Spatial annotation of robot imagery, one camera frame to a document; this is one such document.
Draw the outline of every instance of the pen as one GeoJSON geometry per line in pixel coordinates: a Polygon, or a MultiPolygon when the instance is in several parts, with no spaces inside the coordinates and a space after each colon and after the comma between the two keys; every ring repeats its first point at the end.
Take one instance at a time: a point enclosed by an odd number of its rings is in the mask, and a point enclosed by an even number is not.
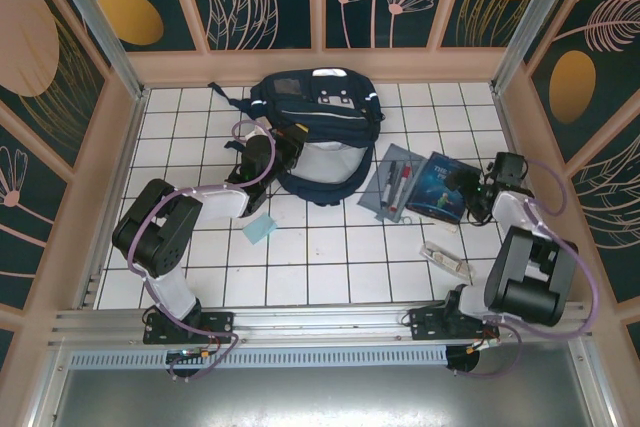
{"type": "Polygon", "coordinates": [[[400,203],[400,197],[402,196],[402,191],[404,190],[404,186],[407,183],[407,179],[411,174],[411,164],[406,165],[404,170],[402,171],[402,177],[400,177],[400,185],[398,185],[398,190],[396,191],[395,198],[393,199],[393,204],[389,207],[390,212],[396,212],[398,210],[398,204],[400,203]]]}
{"type": "Polygon", "coordinates": [[[391,166],[389,167],[389,172],[387,173],[387,180],[384,183],[384,190],[382,191],[382,197],[380,198],[380,206],[386,207],[389,205],[389,197],[391,195],[391,187],[393,186],[393,179],[396,176],[396,170],[398,168],[398,162],[391,162],[391,166]]]}

